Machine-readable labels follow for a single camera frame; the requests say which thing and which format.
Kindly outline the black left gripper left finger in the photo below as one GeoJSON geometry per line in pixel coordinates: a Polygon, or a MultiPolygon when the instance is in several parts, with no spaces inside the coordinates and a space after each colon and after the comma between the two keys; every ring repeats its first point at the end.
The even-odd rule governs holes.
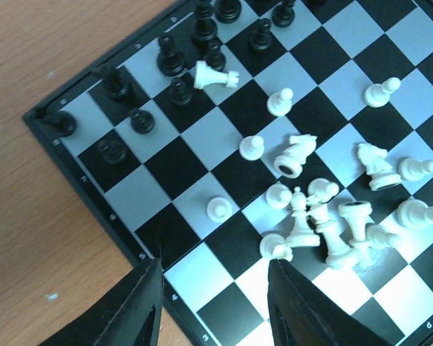
{"type": "Polygon", "coordinates": [[[161,260],[143,259],[81,316],[41,344],[157,345],[162,302],[161,260]]]}

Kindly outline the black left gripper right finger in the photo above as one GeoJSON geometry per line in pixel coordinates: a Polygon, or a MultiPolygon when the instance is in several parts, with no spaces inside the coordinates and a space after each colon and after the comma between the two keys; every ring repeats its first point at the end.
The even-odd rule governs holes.
{"type": "Polygon", "coordinates": [[[348,314],[285,259],[268,264],[267,301],[275,345],[396,345],[403,338],[374,301],[348,314]]]}

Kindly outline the black white chessboard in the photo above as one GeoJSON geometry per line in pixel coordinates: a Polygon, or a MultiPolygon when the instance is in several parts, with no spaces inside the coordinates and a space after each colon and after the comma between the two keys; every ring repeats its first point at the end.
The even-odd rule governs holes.
{"type": "Polygon", "coordinates": [[[170,101],[170,78],[157,68],[159,36],[169,33],[194,64],[204,51],[194,44],[194,1],[180,1],[119,43],[102,61],[129,83],[128,97],[113,100],[85,70],[35,107],[71,113],[75,132],[61,137],[35,118],[24,119],[125,256],[134,264],[159,257],[165,305],[195,345],[271,345],[266,294],[268,265],[258,245],[269,232],[288,234],[289,209],[269,207],[265,191],[326,178],[339,186],[328,204],[332,217],[349,201],[372,205],[371,223],[404,238],[396,249],[372,250],[373,265],[332,270],[327,248],[294,250],[292,264],[346,313],[374,301],[403,333],[396,345],[433,340],[433,225],[406,229],[397,207],[409,198],[433,206],[433,174],[379,192],[356,150],[371,143],[397,166],[406,157],[433,159],[433,3],[430,1],[297,1],[286,28],[272,27],[271,47],[256,54],[248,39],[275,1],[243,1],[239,18],[217,24],[226,67],[239,73],[236,88],[211,85],[192,91],[188,105],[170,101]],[[391,77],[401,86],[383,107],[364,102],[364,91],[391,77]],[[292,108],[275,117],[268,98],[293,91],[292,108]],[[129,112],[151,112],[155,126],[140,134],[129,112]],[[317,136],[300,176],[274,169],[291,135],[317,136]],[[261,136],[260,159],[241,157],[243,138],[261,136]],[[100,140],[126,146],[126,159],[107,163],[100,140]],[[215,197],[228,199],[222,223],[206,212],[215,197]]]}

